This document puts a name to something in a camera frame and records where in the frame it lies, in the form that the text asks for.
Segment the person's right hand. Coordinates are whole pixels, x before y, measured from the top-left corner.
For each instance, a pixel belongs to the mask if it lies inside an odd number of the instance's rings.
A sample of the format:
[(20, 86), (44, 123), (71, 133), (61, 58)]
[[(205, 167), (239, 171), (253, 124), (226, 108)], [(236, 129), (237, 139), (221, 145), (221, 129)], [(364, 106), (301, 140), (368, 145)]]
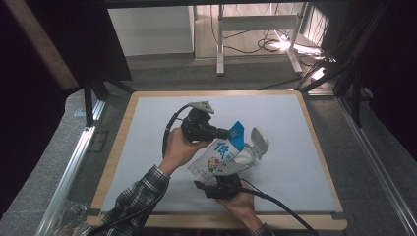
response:
[(216, 201), (223, 205), (250, 233), (256, 232), (263, 226), (255, 211), (253, 195), (240, 192), (230, 200), (216, 199)]

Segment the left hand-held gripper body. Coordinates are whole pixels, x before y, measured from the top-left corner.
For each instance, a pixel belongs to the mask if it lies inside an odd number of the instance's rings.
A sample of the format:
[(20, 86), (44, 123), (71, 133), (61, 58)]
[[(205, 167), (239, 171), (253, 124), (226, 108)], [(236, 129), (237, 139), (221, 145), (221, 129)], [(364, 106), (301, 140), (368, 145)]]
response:
[(189, 142), (212, 141), (215, 139), (216, 128), (209, 123), (214, 110), (207, 101), (190, 102), (191, 111), (182, 120), (181, 129)]

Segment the person's left hand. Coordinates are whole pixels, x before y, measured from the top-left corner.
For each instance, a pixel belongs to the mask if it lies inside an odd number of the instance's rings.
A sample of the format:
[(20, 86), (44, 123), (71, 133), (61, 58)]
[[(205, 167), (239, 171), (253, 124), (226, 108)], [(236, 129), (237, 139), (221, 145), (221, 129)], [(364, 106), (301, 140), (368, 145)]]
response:
[(208, 142), (190, 143), (186, 140), (180, 128), (173, 129), (167, 140), (167, 146), (163, 160), (158, 168), (166, 175), (171, 175), (177, 168), (188, 163), (202, 148), (206, 148)]

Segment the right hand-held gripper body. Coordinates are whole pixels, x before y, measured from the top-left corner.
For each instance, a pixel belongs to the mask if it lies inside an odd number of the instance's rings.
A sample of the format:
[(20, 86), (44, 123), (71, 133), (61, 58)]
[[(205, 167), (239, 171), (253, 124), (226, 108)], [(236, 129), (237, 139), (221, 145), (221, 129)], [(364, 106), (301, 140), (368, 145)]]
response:
[(235, 198), (242, 189), (242, 183), (238, 173), (248, 170), (248, 164), (240, 164), (234, 161), (222, 161), (214, 169), (214, 185), (203, 185), (203, 190), (208, 198), (230, 200)]

